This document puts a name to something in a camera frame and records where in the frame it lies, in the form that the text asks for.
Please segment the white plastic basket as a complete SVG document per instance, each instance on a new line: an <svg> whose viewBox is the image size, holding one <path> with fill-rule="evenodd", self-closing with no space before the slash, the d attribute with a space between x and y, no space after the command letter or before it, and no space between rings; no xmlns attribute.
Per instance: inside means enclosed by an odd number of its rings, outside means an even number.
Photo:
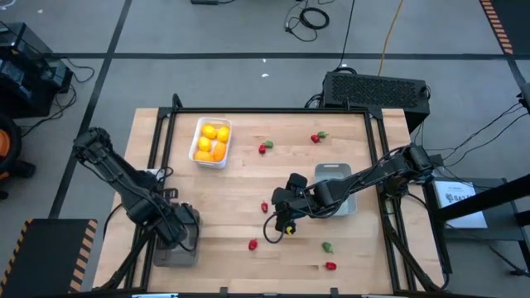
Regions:
<svg viewBox="0 0 530 298"><path fill-rule="evenodd" d="M221 128L221 127L229 127L230 128L230 138L229 138L228 142L226 143L227 144L226 155L225 155L224 159L221 162L204 162L204 161L195 161L194 160L194 154L199 150L199 148L197 147L197 142L198 142L200 137L203 137L201 129L202 129L202 127L204 125L214 126L217 130L219 128ZM206 118L206 117L199 118L198 121L197 121L197 124L195 126L195 131L194 131L193 138L192 138L192 141L191 141L191 144L190 144L189 159L191 161L193 161L199 167L216 169L216 170L224 169L226 164L227 164L227 162L228 162L228 156L229 156L229 151L230 151L230 145L231 145L231 142L232 142L232 136L233 136L232 123L228 119ZM211 148L211 151L210 151L210 153L212 154L214 146L216 145L218 140L217 140L217 138L210 139L210 140L212 141L212 148Z"/></svg>

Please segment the light grey plastic basket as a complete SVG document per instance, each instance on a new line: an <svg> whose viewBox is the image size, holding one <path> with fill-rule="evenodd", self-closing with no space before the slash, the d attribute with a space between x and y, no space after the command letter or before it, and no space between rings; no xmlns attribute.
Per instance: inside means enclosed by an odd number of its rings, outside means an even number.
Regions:
<svg viewBox="0 0 530 298"><path fill-rule="evenodd" d="M315 183L330 179L344 179L352 175L351 167L345 163L322 163L315 168ZM345 200L334 217L344 217L355 214L357 211L356 195L350 195Z"/></svg>

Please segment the black side table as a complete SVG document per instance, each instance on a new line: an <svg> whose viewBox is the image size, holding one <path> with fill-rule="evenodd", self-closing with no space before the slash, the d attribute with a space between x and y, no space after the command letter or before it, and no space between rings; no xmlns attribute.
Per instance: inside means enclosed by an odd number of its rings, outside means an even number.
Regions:
<svg viewBox="0 0 530 298"><path fill-rule="evenodd" d="M519 211L515 205L515 201L511 201L499 206L483 210L485 221L488 225L486 229L459 229L449 228L448 221L438 219L436 211L441 209L436 200L434 191L434 181L445 180L455 181L446 178L435 178L432 182L423 187L424 195L426 196L427 205L431 211L431 225L435 235L439 240L443 239L472 239L481 238L492 241L515 241L525 242L527 237L524 234L523 228L530 226L530 210ZM510 181L504 179L468 179L461 183L471 183L475 188L476 194L483 191L493 189L497 186L503 185Z"/></svg>

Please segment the black perforated computer case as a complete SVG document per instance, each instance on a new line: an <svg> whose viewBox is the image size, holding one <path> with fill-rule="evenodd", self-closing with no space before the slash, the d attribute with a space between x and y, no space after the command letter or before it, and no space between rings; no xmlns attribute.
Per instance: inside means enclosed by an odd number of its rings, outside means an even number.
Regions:
<svg viewBox="0 0 530 298"><path fill-rule="evenodd" d="M366 108L373 115L397 108L405 113L409 132L430 114L430 88L417 79L329 72L319 100L322 108Z"/></svg>

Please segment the black aluminium table frame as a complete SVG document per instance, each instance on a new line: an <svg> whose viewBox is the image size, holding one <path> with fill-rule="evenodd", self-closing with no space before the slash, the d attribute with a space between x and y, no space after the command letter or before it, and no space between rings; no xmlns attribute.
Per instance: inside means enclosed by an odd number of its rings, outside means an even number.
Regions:
<svg viewBox="0 0 530 298"><path fill-rule="evenodd" d="M223 118L233 136L224 169L197 166L189 159L199 118ZM327 132L319 143L311 135ZM391 293L418 287L383 233L375 188L358 193L349 217L300 219L292 236L281 238L260 206L293 172L312 177L316 165L344 162L354 171L373 164L386 150L406 145L402 111L382 120L365 113L301 108L183 108L174 115L139 108L124 132L110 131L113 144L137 168L169 166L166 185L193 204L202 220L199 259L193 267L155 267L147 253L128 275L128 286L150 291L212 293L342 294ZM273 148L258 152L265 141ZM258 241L254 251L251 239ZM333 253L322 248L331 243ZM327 262L337 269L329 271Z"/></svg>

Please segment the white paper sheet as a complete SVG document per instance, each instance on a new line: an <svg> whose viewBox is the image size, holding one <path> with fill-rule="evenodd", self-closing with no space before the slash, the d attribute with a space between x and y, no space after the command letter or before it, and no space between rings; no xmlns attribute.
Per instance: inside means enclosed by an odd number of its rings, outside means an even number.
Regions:
<svg viewBox="0 0 530 298"><path fill-rule="evenodd" d="M476 195L471 183L435 180L434 191L440 208L445 208ZM457 219L448 221L449 228L459 229L486 229L488 227L483 212L478 211Z"/></svg>

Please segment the black hazard-striped floor mat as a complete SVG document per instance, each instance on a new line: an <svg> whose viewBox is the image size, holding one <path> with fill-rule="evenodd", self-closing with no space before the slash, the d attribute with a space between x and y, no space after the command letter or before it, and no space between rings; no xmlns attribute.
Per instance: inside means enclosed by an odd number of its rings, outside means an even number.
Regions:
<svg viewBox="0 0 530 298"><path fill-rule="evenodd" d="M504 54L530 55L530 0L479 0Z"/></svg>
<svg viewBox="0 0 530 298"><path fill-rule="evenodd" d="M97 229L95 219L28 219L0 279L0 298L80 292Z"/></svg>

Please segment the black metal beam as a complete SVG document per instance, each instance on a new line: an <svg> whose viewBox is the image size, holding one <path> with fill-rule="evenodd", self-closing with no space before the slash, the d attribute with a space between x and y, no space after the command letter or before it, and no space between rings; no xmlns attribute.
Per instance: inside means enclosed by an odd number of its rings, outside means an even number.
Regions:
<svg viewBox="0 0 530 298"><path fill-rule="evenodd" d="M438 209L436 215L438 219L448 221L490 209L529 195L530 174L493 189L483 191L447 207Z"/></svg>

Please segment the orange and black machine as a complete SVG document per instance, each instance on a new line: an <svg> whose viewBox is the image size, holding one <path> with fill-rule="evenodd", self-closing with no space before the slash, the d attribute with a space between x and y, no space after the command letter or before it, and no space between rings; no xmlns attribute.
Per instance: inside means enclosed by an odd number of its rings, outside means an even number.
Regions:
<svg viewBox="0 0 530 298"><path fill-rule="evenodd" d="M32 178L36 166L19 159L21 129L5 113L0 113L0 181L9 177Z"/></svg>

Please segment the black equipment cart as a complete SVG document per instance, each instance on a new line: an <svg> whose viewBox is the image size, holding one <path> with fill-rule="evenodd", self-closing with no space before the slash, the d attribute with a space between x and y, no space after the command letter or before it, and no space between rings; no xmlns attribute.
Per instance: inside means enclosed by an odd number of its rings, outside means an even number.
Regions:
<svg viewBox="0 0 530 298"><path fill-rule="evenodd" d="M24 22L0 21L0 112L11 118L44 117L73 72Z"/></svg>

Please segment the dark grey plastic basket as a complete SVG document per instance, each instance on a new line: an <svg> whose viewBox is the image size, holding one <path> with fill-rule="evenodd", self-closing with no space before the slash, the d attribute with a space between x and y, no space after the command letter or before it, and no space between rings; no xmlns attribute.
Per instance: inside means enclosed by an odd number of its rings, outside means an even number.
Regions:
<svg viewBox="0 0 530 298"><path fill-rule="evenodd" d="M200 213L190 204L176 208L187 232L186 237L174 246L166 245L156 237L153 264L157 267L193 267L199 259Z"/></svg>

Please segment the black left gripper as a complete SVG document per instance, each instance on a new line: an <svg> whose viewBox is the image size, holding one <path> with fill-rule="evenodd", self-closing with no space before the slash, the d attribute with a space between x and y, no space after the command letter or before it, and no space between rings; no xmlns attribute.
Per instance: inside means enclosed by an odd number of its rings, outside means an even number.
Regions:
<svg viewBox="0 0 530 298"><path fill-rule="evenodd" d="M169 204L158 233L157 249L196 251L200 236L200 213L191 204Z"/></svg>

